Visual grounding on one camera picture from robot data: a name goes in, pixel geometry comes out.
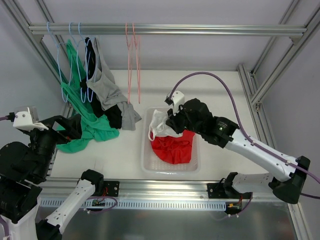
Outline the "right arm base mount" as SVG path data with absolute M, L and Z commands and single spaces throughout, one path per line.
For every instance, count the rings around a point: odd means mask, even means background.
M 250 199 L 252 192 L 240 193 L 233 187 L 237 172 L 231 172 L 227 177 L 222 178 L 218 183 L 209 182 L 206 184 L 209 199 Z

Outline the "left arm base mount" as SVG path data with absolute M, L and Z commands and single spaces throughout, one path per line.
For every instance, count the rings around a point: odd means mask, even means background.
M 115 180 L 105 180 L 102 187 L 102 196 L 118 197 L 120 182 Z

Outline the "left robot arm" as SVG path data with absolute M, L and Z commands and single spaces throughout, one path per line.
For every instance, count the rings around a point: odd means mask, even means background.
M 40 183 L 46 181 L 57 145 L 79 140 L 81 116 L 57 115 L 18 130 L 30 137 L 25 145 L 15 141 L 0 150 L 0 225 L 6 240 L 60 240 L 66 226 L 82 204 L 104 190 L 104 176 L 92 169 L 84 171 L 73 192 L 45 219 L 36 222 Z

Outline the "white tank top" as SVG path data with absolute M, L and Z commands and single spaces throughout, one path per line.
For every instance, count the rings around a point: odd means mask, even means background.
M 183 133 L 176 133 L 170 126 L 166 124 L 168 114 L 164 111 L 154 110 L 151 123 L 148 129 L 148 139 L 154 141 L 156 137 L 173 137 L 180 138 Z

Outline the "red tank top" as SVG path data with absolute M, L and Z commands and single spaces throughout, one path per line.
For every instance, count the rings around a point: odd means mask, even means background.
M 150 142 L 155 155 L 171 165 L 189 164 L 192 159 L 195 133 L 185 130 L 182 137 L 156 137 Z

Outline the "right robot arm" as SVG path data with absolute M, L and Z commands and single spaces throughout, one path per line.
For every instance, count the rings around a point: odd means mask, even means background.
M 285 155 L 250 137 L 237 123 L 213 116 L 197 98 L 184 104 L 169 98 L 165 102 L 172 106 L 166 124 L 176 133 L 187 130 L 198 134 L 207 143 L 240 154 L 267 171 L 264 174 L 231 172 L 223 184 L 223 193 L 228 198 L 249 192 L 273 193 L 286 203 L 298 203 L 311 162 L 307 157 Z

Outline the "grey tank top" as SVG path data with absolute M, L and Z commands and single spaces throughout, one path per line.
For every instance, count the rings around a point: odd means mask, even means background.
M 116 85 L 114 75 L 105 61 L 98 39 L 93 40 L 93 46 L 97 53 L 97 67 L 95 68 L 93 77 L 87 82 L 87 86 L 96 94 L 96 98 L 100 102 L 103 111 L 117 106 L 122 117 L 121 128 L 126 131 L 134 131 L 136 123 L 142 118 L 135 111 L 134 106 L 128 103 L 128 99 Z

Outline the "pink hanger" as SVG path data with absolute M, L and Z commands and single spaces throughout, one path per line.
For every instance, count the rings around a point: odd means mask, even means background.
M 129 36 L 128 24 L 125 24 L 125 39 L 127 46 L 127 101 L 130 103 L 131 99 L 131 85 L 132 85 L 132 51 L 133 38 Z
M 132 33 L 135 46 L 136 74 L 137 74 L 137 95 L 138 103 L 141 103 L 141 38 L 136 34 L 135 24 L 132 23 Z

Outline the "black tank top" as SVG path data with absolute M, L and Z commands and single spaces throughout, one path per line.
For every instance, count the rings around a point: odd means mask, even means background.
M 109 125 L 115 129 L 123 126 L 123 114 L 120 109 L 121 91 L 115 83 L 115 78 L 101 56 L 96 39 L 85 38 L 87 47 L 86 61 L 88 63 L 88 79 L 81 80 L 81 86 L 88 91 L 91 108 L 97 118 L 106 116 Z

